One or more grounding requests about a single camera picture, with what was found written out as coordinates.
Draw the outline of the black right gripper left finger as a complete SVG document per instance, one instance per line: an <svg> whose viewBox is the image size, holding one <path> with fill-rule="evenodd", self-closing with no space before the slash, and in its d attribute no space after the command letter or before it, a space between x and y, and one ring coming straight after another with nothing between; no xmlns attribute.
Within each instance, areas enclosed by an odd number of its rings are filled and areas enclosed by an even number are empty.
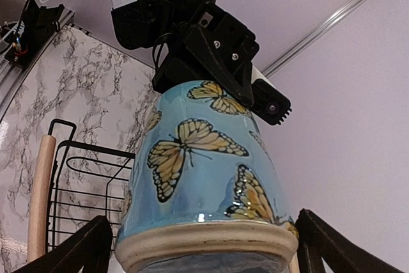
<svg viewBox="0 0 409 273"><path fill-rule="evenodd" d="M101 272L109 268L112 229L98 215L51 252L16 270L17 273Z"/></svg>

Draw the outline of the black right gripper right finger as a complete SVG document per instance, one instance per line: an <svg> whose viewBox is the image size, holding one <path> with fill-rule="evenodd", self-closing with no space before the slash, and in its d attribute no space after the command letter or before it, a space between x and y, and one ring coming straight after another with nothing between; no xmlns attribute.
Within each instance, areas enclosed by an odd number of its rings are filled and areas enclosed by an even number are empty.
<svg viewBox="0 0 409 273"><path fill-rule="evenodd" d="M296 272L384 272L400 270L356 246L312 210L303 209L295 226L300 235Z"/></svg>

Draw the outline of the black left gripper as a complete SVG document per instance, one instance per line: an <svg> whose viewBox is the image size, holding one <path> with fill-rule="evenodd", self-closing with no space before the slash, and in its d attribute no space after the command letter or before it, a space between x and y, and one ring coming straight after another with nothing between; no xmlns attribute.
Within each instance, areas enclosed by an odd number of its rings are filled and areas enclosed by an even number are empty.
<svg viewBox="0 0 409 273"><path fill-rule="evenodd" d="M163 93L188 81L215 81L242 105L253 105L252 59L258 51L246 25L216 4L203 3L170 39L153 88Z"/></svg>

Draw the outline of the black wire dish rack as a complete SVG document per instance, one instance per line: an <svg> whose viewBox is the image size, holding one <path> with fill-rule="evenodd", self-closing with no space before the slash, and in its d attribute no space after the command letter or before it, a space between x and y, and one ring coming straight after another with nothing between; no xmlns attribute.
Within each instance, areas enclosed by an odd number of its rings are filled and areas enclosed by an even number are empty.
<svg viewBox="0 0 409 273"><path fill-rule="evenodd" d="M42 136L29 203L27 260L55 249L94 217L115 237L135 154L74 140L76 124L53 119Z"/></svg>

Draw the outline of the blue handled mug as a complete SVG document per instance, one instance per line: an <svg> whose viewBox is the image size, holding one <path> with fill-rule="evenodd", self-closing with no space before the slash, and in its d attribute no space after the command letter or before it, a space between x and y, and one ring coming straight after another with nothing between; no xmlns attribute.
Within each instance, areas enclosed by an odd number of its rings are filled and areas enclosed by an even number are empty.
<svg viewBox="0 0 409 273"><path fill-rule="evenodd" d="M213 81L167 90L130 175L125 272L282 272L298 231L250 111Z"/></svg>

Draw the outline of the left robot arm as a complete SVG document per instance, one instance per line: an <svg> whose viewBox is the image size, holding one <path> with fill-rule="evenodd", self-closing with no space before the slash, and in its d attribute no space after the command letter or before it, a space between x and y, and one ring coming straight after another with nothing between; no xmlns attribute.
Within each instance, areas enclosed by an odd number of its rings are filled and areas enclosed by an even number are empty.
<svg viewBox="0 0 409 273"><path fill-rule="evenodd" d="M112 0L111 18L122 47L151 50L157 92L209 80L253 105L252 59L259 45L215 0Z"/></svg>

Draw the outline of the left aluminium frame post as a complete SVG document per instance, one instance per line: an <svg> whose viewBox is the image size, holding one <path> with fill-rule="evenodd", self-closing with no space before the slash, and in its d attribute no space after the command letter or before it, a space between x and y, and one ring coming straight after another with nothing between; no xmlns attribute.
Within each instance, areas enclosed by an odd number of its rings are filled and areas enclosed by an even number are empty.
<svg viewBox="0 0 409 273"><path fill-rule="evenodd" d="M363 5L367 0L349 0L342 5L330 17L324 20L319 26L302 37L295 45L286 50L277 59L261 70L266 77L271 77L280 69L295 59L299 54L305 51L314 42L318 41L323 35L340 24L345 18L351 15L356 9Z"/></svg>

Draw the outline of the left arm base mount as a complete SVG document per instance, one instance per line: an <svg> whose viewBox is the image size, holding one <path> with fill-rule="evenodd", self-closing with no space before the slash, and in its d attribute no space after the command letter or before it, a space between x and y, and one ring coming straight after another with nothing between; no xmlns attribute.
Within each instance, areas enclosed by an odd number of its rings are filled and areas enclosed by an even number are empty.
<svg viewBox="0 0 409 273"><path fill-rule="evenodd" d="M21 70L28 69L49 38L61 29L59 18L64 9L62 4L46 8L27 0L5 59Z"/></svg>

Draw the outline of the aluminium front rail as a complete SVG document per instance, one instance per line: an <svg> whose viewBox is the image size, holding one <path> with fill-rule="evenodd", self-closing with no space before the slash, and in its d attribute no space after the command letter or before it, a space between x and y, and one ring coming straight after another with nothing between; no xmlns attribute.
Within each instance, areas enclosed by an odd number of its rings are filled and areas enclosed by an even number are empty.
<svg viewBox="0 0 409 273"><path fill-rule="evenodd" d="M73 18L62 0L26 0L1 37L1 117L51 41Z"/></svg>

